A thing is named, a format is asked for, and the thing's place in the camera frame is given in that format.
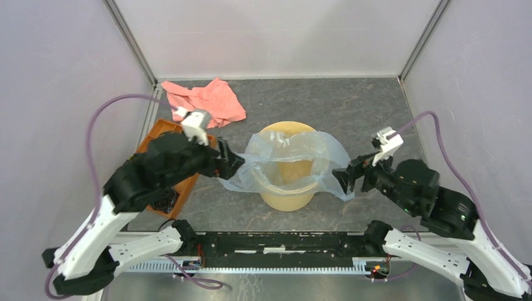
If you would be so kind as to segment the blue plastic trash bag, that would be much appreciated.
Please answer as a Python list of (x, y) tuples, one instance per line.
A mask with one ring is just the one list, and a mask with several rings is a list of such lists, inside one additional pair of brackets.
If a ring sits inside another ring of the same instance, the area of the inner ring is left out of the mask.
[[(321, 131), (292, 136), (272, 131), (253, 134), (241, 157), (244, 165), (231, 179), (220, 181), (229, 191), (279, 196), (324, 192), (343, 201), (354, 197), (354, 193), (345, 194), (332, 175), (333, 169), (346, 167), (350, 158), (331, 134)], [(310, 175), (293, 182), (281, 180), (278, 164), (299, 161), (312, 161)]]

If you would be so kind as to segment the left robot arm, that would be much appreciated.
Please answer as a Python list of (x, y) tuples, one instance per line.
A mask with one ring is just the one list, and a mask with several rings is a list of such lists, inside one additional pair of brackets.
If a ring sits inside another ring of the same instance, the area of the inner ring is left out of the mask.
[(244, 162), (224, 140), (214, 149), (180, 132), (165, 132), (152, 139), (145, 152), (134, 154), (112, 174), (100, 201), (75, 235), (63, 246), (43, 252), (50, 269), (46, 293), (55, 300), (91, 295), (138, 263), (177, 252), (192, 254), (198, 239), (185, 221), (123, 245), (112, 240), (148, 205), (187, 178), (201, 174), (228, 180)]

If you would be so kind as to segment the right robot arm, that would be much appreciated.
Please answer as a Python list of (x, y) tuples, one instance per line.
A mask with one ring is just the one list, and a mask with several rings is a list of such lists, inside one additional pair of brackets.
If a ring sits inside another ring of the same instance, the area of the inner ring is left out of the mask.
[(447, 278), (471, 300), (530, 300), (531, 266), (502, 254), (482, 227), (479, 210), (466, 195), (439, 184), (439, 174), (423, 161), (409, 159), (391, 167), (375, 162), (373, 154), (353, 159), (333, 176), (345, 193), (361, 179), (363, 192), (375, 189), (431, 233), (447, 239), (459, 253), (440, 250), (409, 238), (378, 220), (364, 232), (362, 246), (371, 256), (399, 256)]

